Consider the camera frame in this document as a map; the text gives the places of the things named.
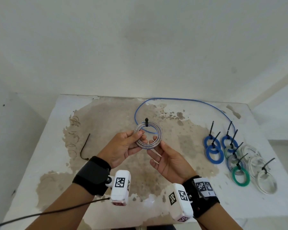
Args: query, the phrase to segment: tabletop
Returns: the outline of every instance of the tabletop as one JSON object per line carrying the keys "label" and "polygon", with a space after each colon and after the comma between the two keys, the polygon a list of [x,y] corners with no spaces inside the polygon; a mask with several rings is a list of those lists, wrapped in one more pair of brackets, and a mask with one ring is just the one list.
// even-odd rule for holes
{"label": "tabletop", "polygon": [[[134,129],[134,113],[145,101],[141,98],[60,95],[46,127],[27,166],[11,207],[4,221],[46,209],[72,182],[77,171],[86,163],[80,158],[96,155],[120,131]],[[238,143],[257,148],[269,164],[278,191],[273,195],[261,193],[253,181],[247,187],[236,185],[225,161],[215,165],[204,155],[203,139],[209,134],[226,135],[229,120],[219,110],[200,102],[182,100],[150,100],[138,110],[138,122],[158,123],[163,140],[179,151],[202,177],[208,177],[221,205],[234,219],[288,215],[288,174],[260,131],[246,104],[215,103],[233,124]],[[229,134],[234,135],[233,127]],[[89,206],[78,229],[109,229],[132,226],[173,224],[166,201],[165,180],[149,164],[145,150],[128,157],[111,170],[129,170],[131,186],[129,203],[125,207],[101,201]],[[104,197],[109,197],[108,189]],[[21,220],[2,229],[24,229],[34,218]]]}

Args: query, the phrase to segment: person's right hand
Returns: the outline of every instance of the person's right hand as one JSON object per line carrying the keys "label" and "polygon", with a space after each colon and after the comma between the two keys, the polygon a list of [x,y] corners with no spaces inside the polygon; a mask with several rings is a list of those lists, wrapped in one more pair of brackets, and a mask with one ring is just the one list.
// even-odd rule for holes
{"label": "person's right hand", "polygon": [[150,164],[169,182],[183,184],[197,175],[183,156],[168,146],[163,140],[154,150],[161,156],[150,149],[147,150],[147,154],[152,158]]}

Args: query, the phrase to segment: person's left hand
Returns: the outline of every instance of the person's left hand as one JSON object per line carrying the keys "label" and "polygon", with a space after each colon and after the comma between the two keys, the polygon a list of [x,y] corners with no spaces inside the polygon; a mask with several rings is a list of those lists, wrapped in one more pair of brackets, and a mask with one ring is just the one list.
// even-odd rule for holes
{"label": "person's left hand", "polygon": [[142,150],[135,142],[140,139],[143,143],[148,143],[147,136],[143,135],[144,130],[133,134],[133,130],[117,133],[110,142],[100,151],[97,157],[105,160],[115,168],[119,166],[128,156]]}

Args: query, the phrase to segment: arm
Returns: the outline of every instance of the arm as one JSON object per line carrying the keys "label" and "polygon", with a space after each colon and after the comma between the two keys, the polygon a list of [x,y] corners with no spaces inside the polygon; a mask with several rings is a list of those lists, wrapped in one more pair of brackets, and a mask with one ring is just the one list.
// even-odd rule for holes
{"label": "arm", "polygon": [[[143,133],[143,130],[135,134],[133,134],[133,130],[117,133],[97,157],[107,162],[112,169],[119,166],[128,156],[141,150],[135,141],[140,139],[143,143],[148,143],[146,135]],[[92,201],[93,198],[94,195],[82,186],[73,183],[44,212],[76,206]],[[89,204],[69,211],[39,216],[27,230],[77,229],[88,206]]]}
{"label": "arm", "polygon": [[[154,150],[161,156],[152,150],[147,150],[147,154],[152,158],[150,164],[168,181],[183,184],[188,179],[197,175],[183,156],[168,146],[164,141],[161,141],[160,145],[155,147]],[[242,229],[219,203],[213,205],[197,220],[203,230]]]}

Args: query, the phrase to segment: hand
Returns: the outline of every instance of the hand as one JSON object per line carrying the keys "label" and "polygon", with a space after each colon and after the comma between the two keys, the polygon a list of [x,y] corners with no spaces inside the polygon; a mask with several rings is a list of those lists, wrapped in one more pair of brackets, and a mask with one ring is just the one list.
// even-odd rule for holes
{"label": "hand", "polygon": [[183,156],[168,146],[163,140],[154,150],[161,156],[150,149],[147,150],[147,154],[152,158],[150,164],[169,182],[183,184],[197,175]]}
{"label": "hand", "polygon": [[148,143],[147,136],[143,135],[144,130],[133,134],[133,130],[117,133],[110,142],[100,151],[97,157],[105,160],[115,168],[119,166],[128,156],[142,150],[135,142],[140,139],[143,143]]}

